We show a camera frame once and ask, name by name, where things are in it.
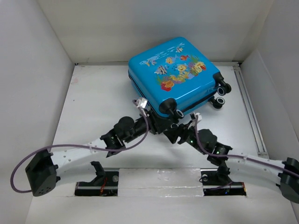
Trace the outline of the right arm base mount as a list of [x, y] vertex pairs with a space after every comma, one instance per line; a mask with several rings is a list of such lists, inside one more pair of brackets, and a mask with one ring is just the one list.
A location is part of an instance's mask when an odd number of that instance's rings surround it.
[[204, 196], [246, 196], [246, 188], [243, 182], [233, 182], [228, 176], [229, 169], [226, 166], [218, 168], [200, 169]]

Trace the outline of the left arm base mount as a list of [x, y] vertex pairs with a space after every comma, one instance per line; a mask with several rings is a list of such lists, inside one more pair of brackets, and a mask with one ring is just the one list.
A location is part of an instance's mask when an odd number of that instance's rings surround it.
[[119, 168], [103, 168], [99, 161], [92, 161], [95, 177], [90, 181], [77, 182], [75, 196], [118, 196]]

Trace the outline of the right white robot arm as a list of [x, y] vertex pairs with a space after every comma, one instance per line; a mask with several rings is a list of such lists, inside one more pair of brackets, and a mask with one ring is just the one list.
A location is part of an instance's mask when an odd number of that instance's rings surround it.
[[209, 129], [179, 125], [164, 131], [172, 144], [187, 143], [207, 156], [217, 166], [217, 181], [247, 182], [280, 193], [287, 200], [299, 202], [299, 162], [288, 157], [285, 161], [270, 160], [248, 154], [231, 154], [232, 147], [220, 143]]

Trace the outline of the blue hard-shell suitcase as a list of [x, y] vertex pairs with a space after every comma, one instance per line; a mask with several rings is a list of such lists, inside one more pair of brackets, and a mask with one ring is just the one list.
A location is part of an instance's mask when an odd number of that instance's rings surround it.
[[151, 110], [174, 123], [207, 102], [222, 108], [223, 96], [232, 90], [220, 70], [184, 37], [132, 57], [128, 76]]

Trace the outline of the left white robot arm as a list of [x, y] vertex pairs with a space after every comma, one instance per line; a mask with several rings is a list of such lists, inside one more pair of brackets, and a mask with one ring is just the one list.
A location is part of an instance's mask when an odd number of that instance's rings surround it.
[[137, 120], [122, 117], [108, 133], [87, 145], [66, 144], [66, 151], [54, 153], [50, 152], [52, 146], [39, 149], [25, 168], [31, 192], [33, 196], [42, 196], [52, 191], [57, 183], [61, 184], [65, 180], [63, 173], [87, 162], [95, 168], [89, 172], [88, 180], [99, 185], [104, 181], [105, 172], [101, 164], [93, 160], [97, 151], [113, 156], [128, 149], [125, 143], [140, 136], [146, 138], [148, 133], [160, 134], [172, 124], [171, 119], [160, 118], [147, 111], [142, 112]]

